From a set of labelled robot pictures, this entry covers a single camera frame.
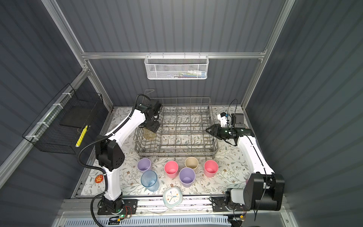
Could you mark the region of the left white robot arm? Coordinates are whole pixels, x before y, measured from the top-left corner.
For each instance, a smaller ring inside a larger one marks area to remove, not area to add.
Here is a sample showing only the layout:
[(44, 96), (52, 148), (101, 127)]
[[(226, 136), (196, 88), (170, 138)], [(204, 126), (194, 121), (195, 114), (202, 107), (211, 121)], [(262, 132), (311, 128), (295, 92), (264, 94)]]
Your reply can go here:
[[(160, 127), (159, 116), (162, 104), (147, 95), (138, 94), (127, 117), (106, 135), (97, 136), (96, 140), (85, 146), (77, 156), (78, 163), (84, 168), (101, 171), (105, 177), (105, 191), (99, 196), (101, 201), (114, 213), (123, 208), (123, 193), (120, 187), (120, 167), (125, 161), (121, 147), (125, 140), (137, 128), (146, 128), (157, 132)], [(82, 153), (95, 146), (95, 157), (99, 167), (87, 165), (81, 161)]]

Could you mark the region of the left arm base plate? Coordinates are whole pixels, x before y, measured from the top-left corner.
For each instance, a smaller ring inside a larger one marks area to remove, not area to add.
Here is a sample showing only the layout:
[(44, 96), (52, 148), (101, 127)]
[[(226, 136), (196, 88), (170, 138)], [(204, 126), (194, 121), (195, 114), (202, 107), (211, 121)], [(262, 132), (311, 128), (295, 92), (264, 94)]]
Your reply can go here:
[(98, 205), (97, 215), (133, 215), (138, 207), (136, 199), (118, 199), (110, 201), (102, 198)]

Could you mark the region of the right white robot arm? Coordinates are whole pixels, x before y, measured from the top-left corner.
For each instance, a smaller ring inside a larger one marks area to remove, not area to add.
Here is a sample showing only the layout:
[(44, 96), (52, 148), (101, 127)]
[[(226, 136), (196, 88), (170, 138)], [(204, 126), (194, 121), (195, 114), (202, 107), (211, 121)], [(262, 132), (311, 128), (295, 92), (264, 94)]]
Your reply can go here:
[(268, 165), (260, 151), (254, 132), (242, 122), (242, 113), (217, 115), (218, 124), (206, 129), (211, 136), (229, 143), (234, 141), (245, 156), (250, 176), (244, 189), (229, 188), (223, 204), (228, 209), (243, 211), (279, 211), (282, 206), (285, 180)]

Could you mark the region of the beige cup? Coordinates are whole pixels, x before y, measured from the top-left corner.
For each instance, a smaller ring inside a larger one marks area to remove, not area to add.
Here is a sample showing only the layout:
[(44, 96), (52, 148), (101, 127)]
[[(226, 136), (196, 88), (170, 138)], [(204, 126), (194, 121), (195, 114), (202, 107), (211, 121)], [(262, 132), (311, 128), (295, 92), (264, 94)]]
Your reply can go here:
[(188, 157), (185, 160), (185, 166), (191, 168), (193, 171), (196, 171), (199, 166), (199, 161), (195, 157)]

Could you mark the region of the clear amber glass cup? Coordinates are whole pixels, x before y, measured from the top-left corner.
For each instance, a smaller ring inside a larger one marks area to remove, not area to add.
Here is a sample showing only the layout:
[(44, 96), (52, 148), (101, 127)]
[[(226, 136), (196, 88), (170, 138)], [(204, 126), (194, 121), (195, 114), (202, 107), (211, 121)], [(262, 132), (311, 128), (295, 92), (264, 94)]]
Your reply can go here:
[(157, 134), (147, 128), (143, 128), (143, 137), (146, 141), (154, 141), (157, 138)]

